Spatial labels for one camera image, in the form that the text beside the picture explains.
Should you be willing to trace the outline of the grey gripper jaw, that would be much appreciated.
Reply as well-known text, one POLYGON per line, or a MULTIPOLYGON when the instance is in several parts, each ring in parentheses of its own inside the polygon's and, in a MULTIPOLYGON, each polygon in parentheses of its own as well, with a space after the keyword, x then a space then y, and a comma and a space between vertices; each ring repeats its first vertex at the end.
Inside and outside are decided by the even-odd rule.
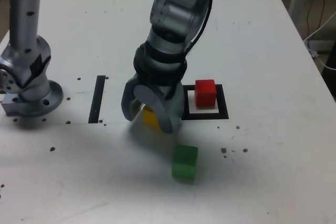
POLYGON ((163 132, 174 133, 179 129, 184 112, 184 90, 180 82, 172 88, 137 85, 133 94, 153 110, 163 132))
POLYGON ((134 88, 140 84, 140 80, 138 75, 135 74, 126 84, 124 87, 124 92, 121 101, 121 108, 124 117, 132 122, 134 118, 140 111, 141 102, 135 97, 133 91, 134 88))

